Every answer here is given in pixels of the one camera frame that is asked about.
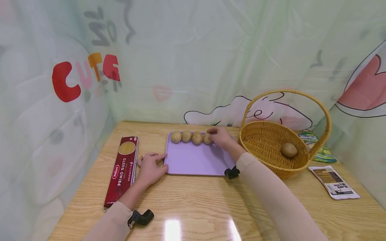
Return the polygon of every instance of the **left hand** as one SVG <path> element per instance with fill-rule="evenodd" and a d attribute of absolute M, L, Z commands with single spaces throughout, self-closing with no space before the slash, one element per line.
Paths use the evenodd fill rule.
<path fill-rule="evenodd" d="M 137 160 L 139 173 L 135 182 L 146 185 L 147 187 L 156 183 L 169 170 L 169 165 L 158 167 L 157 161 L 164 159 L 167 154 L 149 152 L 144 157 L 140 156 Z"/>

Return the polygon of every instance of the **orange letter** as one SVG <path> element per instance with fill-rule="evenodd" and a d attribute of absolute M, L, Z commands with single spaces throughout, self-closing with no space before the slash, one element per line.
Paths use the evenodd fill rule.
<path fill-rule="evenodd" d="M 106 54 L 105 60 L 103 60 L 103 73 L 109 79 L 120 81 L 118 68 L 114 66 L 118 65 L 118 59 L 115 55 Z"/>
<path fill-rule="evenodd" d="M 99 78 L 97 64 L 102 63 L 102 56 L 101 56 L 101 54 L 99 52 L 98 53 L 90 54 L 90 56 L 88 57 L 88 63 L 90 64 L 90 68 L 94 68 L 95 75 L 97 77 L 96 79 L 99 82 L 100 78 Z"/>
<path fill-rule="evenodd" d="M 60 100 L 70 102 L 78 98 L 80 95 L 80 86 L 77 84 L 74 87 L 68 87 L 66 78 L 71 72 L 72 66 L 70 62 L 62 62 L 54 66 L 52 71 L 52 85 L 54 91 Z"/>

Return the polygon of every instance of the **right hand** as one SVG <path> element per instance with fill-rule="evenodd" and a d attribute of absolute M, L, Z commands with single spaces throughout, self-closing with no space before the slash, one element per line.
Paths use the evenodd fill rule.
<path fill-rule="evenodd" d="M 222 126 L 212 127 L 208 129 L 207 132 L 212 134 L 209 136 L 209 140 L 213 141 L 217 146 L 223 149 L 235 143 L 227 129 Z"/>
<path fill-rule="evenodd" d="M 158 153 L 149 152 L 144 157 L 140 156 L 137 160 L 139 173 L 134 183 L 140 183 L 147 187 L 156 183 L 169 170 L 169 165 L 158 167 L 157 163 L 164 159 L 167 154 L 159 155 Z"/>

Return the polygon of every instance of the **basket handle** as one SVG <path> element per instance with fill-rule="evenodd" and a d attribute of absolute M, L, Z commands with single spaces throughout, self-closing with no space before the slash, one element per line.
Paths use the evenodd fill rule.
<path fill-rule="evenodd" d="M 247 105 L 247 108 L 246 108 L 245 113 L 244 113 L 244 117 L 243 117 L 242 122 L 241 122 L 240 130 L 245 125 L 245 119 L 247 118 L 247 113 L 248 113 L 249 109 L 252 107 L 253 103 L 255 103 L 258 99 L 260 99 L 260 98 L 262 98 L 262 97 L 264 97 L 266 95 L 273 94 L 273 93 L 282 93 L 282 92 L 299 94 L 299 95 L 305 96 L 305 97 L 307 97 L 309 99 L 312 99 L 323 110 L 324 115 L 326 116 L 326 127 L 325 127 L 325 130 L 324 130 L 322 136 L 319 138 L 319 140 L 314 144 L 314 146 L 310 150 L 310 160 L 312 160 L 315 157 L 315 155 L 318 153 L 318 151 L 321 149 L 321 147 L 324 145 L 324 143 L 326 142 L 327 138 L 330 135 L 330 132 L 331 132 L 331 116 L 330 116 L 329 111 L 325 108 L 325 106 L 318 99 L 316 99 L 315 97 L 313 97 L 313 96 L 311 96 L 311 95 L 309 95 L 307 93 L 304 93 L 304 92 L 301 92 L 301 91 L 297 91 L 297 90 L 291 90 L 291 89 L 282 89 L 282 90 L 268 91 L 268 92 L 265 92 L 265 93 L 255 97 Z"/>

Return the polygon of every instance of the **green snack bag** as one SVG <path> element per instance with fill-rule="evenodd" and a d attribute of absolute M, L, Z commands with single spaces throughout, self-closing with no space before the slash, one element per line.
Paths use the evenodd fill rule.
<path fill-rule="evenodd" d="M 308 131 L 304 131 L 300 133 L 299 136 L 306 143 L 309 150 L 318 141 L 318 137 L 315 134 Z M 326 163 L 334 163 L 337 161 L 336 157 L 325 146 L 323 146 L 320 149 L 320 151 L 316 154 L 313 160 L 317 162 L 326 162 Z"/>

